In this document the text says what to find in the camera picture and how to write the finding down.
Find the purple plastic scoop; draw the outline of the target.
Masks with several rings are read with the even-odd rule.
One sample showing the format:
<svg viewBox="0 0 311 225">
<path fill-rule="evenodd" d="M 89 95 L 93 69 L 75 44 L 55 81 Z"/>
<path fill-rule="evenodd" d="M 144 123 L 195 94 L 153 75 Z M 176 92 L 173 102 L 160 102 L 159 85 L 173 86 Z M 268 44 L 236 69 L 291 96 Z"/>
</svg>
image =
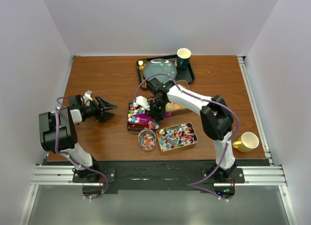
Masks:
<svg viewBox="0 0 311 225">
<path fill-rule="evenodd" d="M 128 123 L 130 124 L 147 124 L 148 122 L 159 122 L 145 113 L 134 114 L 133 110 L 128 112 Z"/>
</svg>

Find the clear glass jar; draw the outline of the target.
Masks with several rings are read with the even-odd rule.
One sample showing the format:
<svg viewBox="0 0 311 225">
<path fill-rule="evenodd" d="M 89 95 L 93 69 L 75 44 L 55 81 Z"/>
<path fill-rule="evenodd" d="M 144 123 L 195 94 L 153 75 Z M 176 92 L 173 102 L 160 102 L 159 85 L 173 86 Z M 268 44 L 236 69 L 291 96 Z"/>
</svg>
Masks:
<svg viewBox="0 0 311 225">
<path fill-rule="evenodd" d="M 138 142 L 145 152 L 152 151 L 156 146 L 156 134 L 151 129 L 143 129 L 138 134 Z"/>
</svg>

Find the gold tin of star candies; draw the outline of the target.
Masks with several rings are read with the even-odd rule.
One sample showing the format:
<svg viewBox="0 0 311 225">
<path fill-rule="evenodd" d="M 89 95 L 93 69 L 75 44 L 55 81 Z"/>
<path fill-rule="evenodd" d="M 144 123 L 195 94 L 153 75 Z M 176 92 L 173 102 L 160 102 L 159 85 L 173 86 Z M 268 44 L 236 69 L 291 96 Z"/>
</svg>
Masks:
<svg viewBox="0 0 311 225">
<path fill-rule="evenodd" d="M 160 123 L 147 116 L 146 109 L 142 106 L 135 107 L 133 103 L 129 103 L 127 116 L 127 131 L 129 133 L 139 133 L 143 129 L 156 131 L 160 128 Z"/>
</svg>

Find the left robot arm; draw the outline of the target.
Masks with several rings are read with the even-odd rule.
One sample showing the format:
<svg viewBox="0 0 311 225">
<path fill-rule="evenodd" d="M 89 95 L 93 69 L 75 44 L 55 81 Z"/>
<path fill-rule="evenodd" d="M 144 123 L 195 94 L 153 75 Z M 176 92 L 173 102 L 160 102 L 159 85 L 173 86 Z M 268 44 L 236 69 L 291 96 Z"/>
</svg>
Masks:
<svg viewBox="0 0 311 225">
<path fill-rule="evenodd" d="M 97 182 L 103 178 L 95 158 L 78 143 L 75 124 L 88 118 L 104 122 L 114 116 L 109 110 L 117 106 L 100 96 L 91 97 L 87 91 L 83 96 L 67 97 L 69 105 L 39 115 L 39 135 L 42 148 L 47 152 L 61 155 L 73 165 L 73 172 L 81 179 Z"/>
</svg>

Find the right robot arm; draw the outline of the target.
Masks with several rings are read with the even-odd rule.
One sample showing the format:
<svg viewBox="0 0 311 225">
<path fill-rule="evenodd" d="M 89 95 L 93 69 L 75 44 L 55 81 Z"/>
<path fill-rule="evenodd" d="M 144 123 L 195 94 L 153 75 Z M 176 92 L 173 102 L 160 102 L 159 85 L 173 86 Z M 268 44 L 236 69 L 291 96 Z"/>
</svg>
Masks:
<svg viewBox="0 0 311 225">
<path fill-rule="evenodd" d="M 231 142 L 234 136 L 232 128 L 234 121 L 237 125 L 240 122 L 224 99 L 221 96 L 208 97 L 194 93 L 182 88 L 174 80 L 162 83 L 157 78 L 152 78 L 148 80 L 147 88 L 155 96 L 153 101 L 148 102 L 147 114 L 155 121 L 164 119 L 167 103 L 177 103 L 200 116 L 204 133 L 214 141 L 216 166 L 205 178 L 190 185 L 203 183 L 215 173 L 223 183 L 232 179 L 236 169 Z"/>
</svg>

